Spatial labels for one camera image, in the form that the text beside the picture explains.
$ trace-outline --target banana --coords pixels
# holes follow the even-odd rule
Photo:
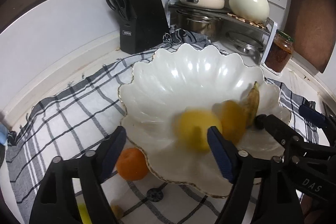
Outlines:
[[[259,84],[254,82],[253,87],[251,88],[247,98],[243,101],[242,107],[244,108],[246,114],[246,128],[250,127],[253,124],[254,118],[257,115],[259,107]]]

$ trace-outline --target lemon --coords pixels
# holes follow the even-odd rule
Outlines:
[[[83,224],[92,224],[86,205],[84,203],[78,204],[78,211]]]
[[[233,100],[228,100],[222,104],[221,123],[222,134],[226,140],[234,145],[239,143],[245,133],[246,113],[244,108]]]
[[[178,139],[192,150],[206,152],[210,150],[207,132],[208,128],[216,126],[222,133],[222,125],[215,114],[208,110],[186,110],[175,124]]]

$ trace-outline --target white teapot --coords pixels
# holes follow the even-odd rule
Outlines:
[[[229,6],[237,16],[255,23],[264,23],[269,15],[268,0],[229,0]]]

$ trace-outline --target metal rack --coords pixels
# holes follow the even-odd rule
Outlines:
[[[184,5],[179,0],[166,0],[165,12],[166,12],[166,17],[167,17],[167,22],[169,25],[170,25],[170,9],[184,9],[187,11],[198,12],[198,13],[202,12],[202,14],[204,15],[211,16],[211,17],[218,17],[223,20],[228,20],[238,25],[247,27],[253,31],[259,32],[260,34],[262,34],[261,42],[264,45],[264,51],[262,53],[262,56],[260,58],[258,65],[264,66],[265,68],[267,68],[269,71],[271,71],[272,73],[276,75],[281,75],[280,73],[274,72],[273,70],[271,70],[265,65],[265,60],[267,58],[267,55],[273,43],[276,30],[278,29],[278,24],[272,19],[267,18],[266,24],[265,24],[266,29],[262,29],[262,28],[258,28],[253,25],[250,25],[247,22],[240,21],[232,16],[229,16],[227,14],[231,12],[229,9],[225,9],[225,8],[221,10],[205,9],[205,8],[200,8],[200,7],[192,7],[192,6]]]

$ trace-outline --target screw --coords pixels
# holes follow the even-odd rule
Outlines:
[[[96,151],[94,151],[94,150],[89,150],[89,151],[85,152],[85,156],[87,156],[87,157],[92,157],[95,154],[96,154]]]
[[[242,156],[242,157],[247,157],[249,154],[247,151],[245,150],[239,150],[238,151],[238,155]]]
[[[281,158],[278,156],[273,156],[272,160],[274,160],[275,162],[282,162]]]
[[[53,158],[52,162],[56,164],[56,163],[59,163],[61,160],[62,160],[62,157],[56,156],[55,158]]]
[[[300,162],[300,159],[297,156],[292,156],[292,161],[293,163],[298,164]]]

